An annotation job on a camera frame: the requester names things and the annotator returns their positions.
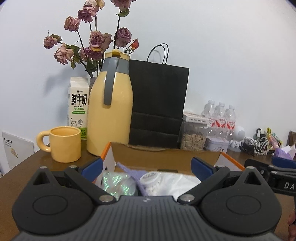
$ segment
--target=white milk carton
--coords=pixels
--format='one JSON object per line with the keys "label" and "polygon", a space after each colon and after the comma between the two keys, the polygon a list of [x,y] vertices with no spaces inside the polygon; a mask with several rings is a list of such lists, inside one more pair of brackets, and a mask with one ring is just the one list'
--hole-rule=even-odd
{"label": "white milk carton", "polygon": [[79,128],[81,139],[85,140],[89,104],[89,84],[86,78],[71,77],[68,98],[68,126]]}

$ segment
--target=black rope handle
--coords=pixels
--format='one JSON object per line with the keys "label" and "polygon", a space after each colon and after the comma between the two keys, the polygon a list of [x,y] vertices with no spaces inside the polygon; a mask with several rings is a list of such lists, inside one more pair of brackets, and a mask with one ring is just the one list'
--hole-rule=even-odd
{"label": "black rope handle", "polygon": [[[165,51],[165,47],[164,47],[162,44],[156,45],[156,46],[150,51],[150,53],[149,53],[149,55],[148,55],[148,57],[147,57],[146,62],[148,62],[148,59],[149,59],[149,57],[150,57],[150,54],[151,54],[151,53],[152,53],[152,52],[153,52],[158,46],[163,47],[163,50]],[[168,54],[167,54],[167,56],[166,56],[165,64],[167,64],[167,61],[168,61]]]}

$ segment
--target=metal screw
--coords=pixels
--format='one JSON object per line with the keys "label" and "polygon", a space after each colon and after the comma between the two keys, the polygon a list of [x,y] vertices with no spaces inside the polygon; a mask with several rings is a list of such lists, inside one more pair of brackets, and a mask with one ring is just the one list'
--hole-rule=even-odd
{"label": "metal screw", "polygon": [[102,195],[99,197],[101,202],[111,202],[113,201],[114,197],[108,194]]}
{"label": "metal screw", "polygon": [[183,194],[180,196],[180,199],[183,201],[183,202],[191,202],[194,200],[194,196],[191,195],[191,194]]}

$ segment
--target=bottle label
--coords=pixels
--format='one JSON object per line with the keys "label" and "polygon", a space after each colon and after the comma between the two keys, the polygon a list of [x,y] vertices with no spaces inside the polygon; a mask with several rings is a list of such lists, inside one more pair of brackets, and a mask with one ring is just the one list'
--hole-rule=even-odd
{"label": "bottle label", "polygon": [[216,126],[217,127],[225,127],[226,119],[225,118],[217,118]]}
{"label": "bottle label", "polygon": [[215,125],[215,123],[216,123],[216,118],[210,117],[209,120],[210,120],[211,127],[213,127]]}
{"label": "bottle label", "polygon": [[226,127],[227,127],[229,130],[233,130],[233,129],[234,129],[234,126],[235,126],[235,121],[227,121],[227,123],[226,123]]}

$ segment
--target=gray thermos handle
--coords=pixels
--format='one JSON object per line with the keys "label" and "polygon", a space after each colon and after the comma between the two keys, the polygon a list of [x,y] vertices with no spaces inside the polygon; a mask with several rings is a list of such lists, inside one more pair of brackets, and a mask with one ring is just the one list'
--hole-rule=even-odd
{"label": "gray thermos handle", "polygon": [[116,69],[118,66],[119,58],[111,57],[109,60],[106,80],[105,80],[105,89],[104,89],[104,104],[111,105],[112,102],[112,94],[113,94],[113,85]]}

